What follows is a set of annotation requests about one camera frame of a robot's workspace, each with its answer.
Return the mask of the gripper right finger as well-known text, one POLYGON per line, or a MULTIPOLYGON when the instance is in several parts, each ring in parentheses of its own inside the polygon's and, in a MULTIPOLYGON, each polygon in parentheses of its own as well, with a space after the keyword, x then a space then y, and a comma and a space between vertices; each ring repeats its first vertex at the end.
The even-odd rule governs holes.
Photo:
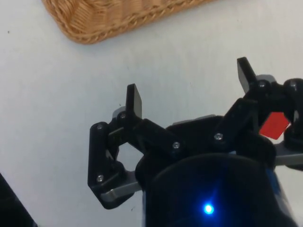
POLYGON ((223 145, 231 144, 244 130, 258 133, 273 113, 281 113, 291 124, 284 131, 288 149, 303 147, 303 80, 290 79, 280 85, 258 80, 247 58, 237 59, 238 77, 245 96, 238 99, 216 127, 223 145))

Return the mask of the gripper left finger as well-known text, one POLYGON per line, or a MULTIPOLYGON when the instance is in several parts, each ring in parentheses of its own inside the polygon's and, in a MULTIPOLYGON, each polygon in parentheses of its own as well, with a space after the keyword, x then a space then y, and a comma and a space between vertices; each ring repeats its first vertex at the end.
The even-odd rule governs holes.
POLYGON ((117 160, 119 147, 125 143, 143 155, 152 152, 173 161, 184 150, 180 137, 142 118, 142 100, 135 84, 127 86, 125 106, 114 112, 111 122, 98 122, 89 132, 88 186, 107 210, 144 189, 135 171, 127 171, 117 160))

